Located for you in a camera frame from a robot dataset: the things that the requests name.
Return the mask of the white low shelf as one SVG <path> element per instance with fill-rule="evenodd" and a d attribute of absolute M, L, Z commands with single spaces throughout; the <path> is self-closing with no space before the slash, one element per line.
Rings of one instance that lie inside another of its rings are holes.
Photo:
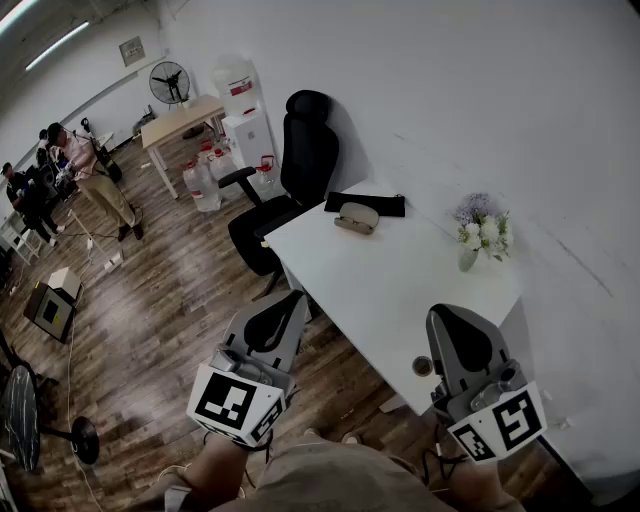
<path fill-rule="evenodd" d="M 43 242 L 38 234 L 24 226 L 20 216 L 13 212 L 0 224 L 0 237 L 16 253 L 26 266 L 38 259 Z"/>

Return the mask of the person's right forearm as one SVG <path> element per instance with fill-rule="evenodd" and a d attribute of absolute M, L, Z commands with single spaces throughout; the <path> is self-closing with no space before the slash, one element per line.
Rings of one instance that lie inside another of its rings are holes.
<path fill-rule="evenodd" d="M 449 504 L 459 512 L 526 512 L 501 484 L 496 463 L 461 462 L 449 480 Z"/>

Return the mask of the framed wall sign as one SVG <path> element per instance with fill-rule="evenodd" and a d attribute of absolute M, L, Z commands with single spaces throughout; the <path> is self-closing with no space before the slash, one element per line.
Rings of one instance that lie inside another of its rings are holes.
<path fill-rule="evenodd" d="M 144 46 L 139 36 L 120 44 L 119 51 L 125 67 L 129 67 L 146 57 Z"/>

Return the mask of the long ceiling light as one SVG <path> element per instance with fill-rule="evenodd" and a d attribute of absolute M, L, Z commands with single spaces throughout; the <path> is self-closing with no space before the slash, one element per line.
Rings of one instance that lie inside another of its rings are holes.
<path fill-rule="evenodd" d="M 90 26 L 89 21 L 84 21 L 77 27 L 73 28 L 69 32 L 65 33 L 59 39 L 57 39 L 54 43 L 49 45 L 45 50 L 43 50 L 40 54 L 38 54 L 35 58 L 33 58 L 26 66 L 25 71 L 30 72 L 35 66 L 41 63 L 44 59 L 46 59 L 50 54 L 56 51 L 58 48 L 66 44 L 68 41 L 73 39 L 76 35 L 80 34 L 82 31 L 87 29 Z"/>
<path fill-rule="evenodd" d="M 39 0 L 20 0 L 7 14 L 0 17 L 0 34 L 6 31 Z"/>

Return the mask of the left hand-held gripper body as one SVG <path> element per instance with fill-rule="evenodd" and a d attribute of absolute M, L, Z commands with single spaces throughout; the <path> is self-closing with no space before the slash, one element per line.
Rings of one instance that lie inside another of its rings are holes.
<path fill-rule="evenodd" d="M 299 290 L 270 294 L 238 311 L 211 360 L 198 368 L 187 415 L 244 448 L 267 447 L 295 388 L 291 368 L 306 311 Z"/>

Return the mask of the black standing fan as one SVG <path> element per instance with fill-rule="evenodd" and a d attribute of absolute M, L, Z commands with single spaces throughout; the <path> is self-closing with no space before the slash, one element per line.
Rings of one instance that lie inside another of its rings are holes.
<path fill-rule="evenodd" d="M 154 97 L 167 105 L 183 104 L 189 100 L 189 76 L 182 66 L 172 61 L 163 61 L 153 67 L 149 87 Z"/>

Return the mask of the person's left forearm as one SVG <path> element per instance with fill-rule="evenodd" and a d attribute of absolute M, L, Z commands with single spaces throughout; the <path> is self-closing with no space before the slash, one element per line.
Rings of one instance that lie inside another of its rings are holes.
<path fill-rule="evenodd" d="M 181 512 L 267 512 L 257 500 L 257 493 L 246 499 L 238 494 L 249 454 L 267 450 L 270 440 L 259 447 L 239 445 L 224 436 L 210 434 L 204 448 L 183 473 L 190 488 Z"/>

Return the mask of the black fabric pouch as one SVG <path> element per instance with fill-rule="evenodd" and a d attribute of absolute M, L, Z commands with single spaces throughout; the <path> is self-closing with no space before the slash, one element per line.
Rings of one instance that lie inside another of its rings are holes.
<path fill-rule="evenodd" d="M 382 217 L 403 218 L 406 215 L 405 197 L 399 194 L 395 196 L 376 196 L 330 192 L 324 205 L 324 211 L 339 213 L 346 203 L 366 206 Z"/>

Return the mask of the clear water jugs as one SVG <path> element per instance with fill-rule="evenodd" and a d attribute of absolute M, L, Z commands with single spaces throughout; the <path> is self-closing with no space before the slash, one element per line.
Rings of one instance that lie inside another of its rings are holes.
<path fill-rule="evenodd" d="M 221 197 L 217 183 L 209 168 L 197 158 L 182 166 L 182 176 L 198 211 L 216 212 L 221 207 Z"/>

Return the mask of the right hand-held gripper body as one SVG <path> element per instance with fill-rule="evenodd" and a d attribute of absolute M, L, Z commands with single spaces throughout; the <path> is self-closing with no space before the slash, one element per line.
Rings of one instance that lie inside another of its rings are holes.
<path fill-rule="evenodd" d="M 539 388 L 510 356 L 496 325 L 440 303 L 430 308 L 426 331 L 441 378 L 433 407 L 474 463 L 505 459 L 546 432 Z"/>

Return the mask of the beige glasses case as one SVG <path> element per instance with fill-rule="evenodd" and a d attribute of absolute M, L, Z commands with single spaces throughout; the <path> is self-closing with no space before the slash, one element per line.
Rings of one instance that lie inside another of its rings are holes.
<path fill-rule="evenodd" d="M 379 214 L 374 209 L 359 203 L 347 202 L 343 204 L 336 218 L 340 216 L 361 220 L 363 222 L 370 224 L 371 226 L 374 226 L 373 231 L 349 230 L 355 233 L 359 233 L 361 235 L 373 234 L 379 224 Z"/>

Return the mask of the black mesh office chair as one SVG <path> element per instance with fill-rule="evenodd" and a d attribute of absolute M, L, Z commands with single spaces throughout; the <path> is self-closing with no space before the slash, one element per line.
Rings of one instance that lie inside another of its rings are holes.
<path fill-rule="evenodd" d="M 260 297 L 270 294 L 284 273 L 266 235 L 325 200 L 339 156 L 339 139 L 327 125 L 331 108 L 331 98 L 313 90 L 297 91 L 287 100 L 280 173 L 283 195 L 261 200 L 249 182 L 257 173 L 254 167 L 236 170 L 219 181 L 221 189 L 239 185 L 254 204 L 228 224 L 228 232 L 246 265 L 256 275 L 270 277 Z"/>

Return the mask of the small white box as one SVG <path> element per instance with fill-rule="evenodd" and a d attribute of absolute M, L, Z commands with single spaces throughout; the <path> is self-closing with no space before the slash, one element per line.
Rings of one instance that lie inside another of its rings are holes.
<path fill-rule="evenodd" d="M 53 272 L 48 280 L 48 286 L 69 303 L 78 300 L 81 280 L 69 267 Z"/>

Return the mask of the light wooden table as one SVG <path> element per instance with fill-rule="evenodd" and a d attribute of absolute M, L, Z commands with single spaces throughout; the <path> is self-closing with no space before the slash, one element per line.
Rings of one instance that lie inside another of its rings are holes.
<path fill-rule="evenodd" d="M 167 175 L 168 166 L 160 154 L 160 146 L 201 123 L 209 122 L 214 132 L 220 133 L 220 117 L 224 114 L 223 102 L 215 96 L 204 94 L 190 101 L 187 107 L 179 106 L 141 128 L 142 147 L 173 199 L 177 199 L 178 194 Z"/>

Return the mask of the white water dispenser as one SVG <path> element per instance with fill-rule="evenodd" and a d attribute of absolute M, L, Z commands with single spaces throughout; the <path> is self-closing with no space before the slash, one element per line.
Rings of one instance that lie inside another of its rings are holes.
<path fill-rule="evenodd" d="M 242 116 L 226 116 L 222 126 L 232 158 L 238 168 L 262 165 L 263 156 L 274 156 L 271 133 L 264 112 L 254 110 Z"/>

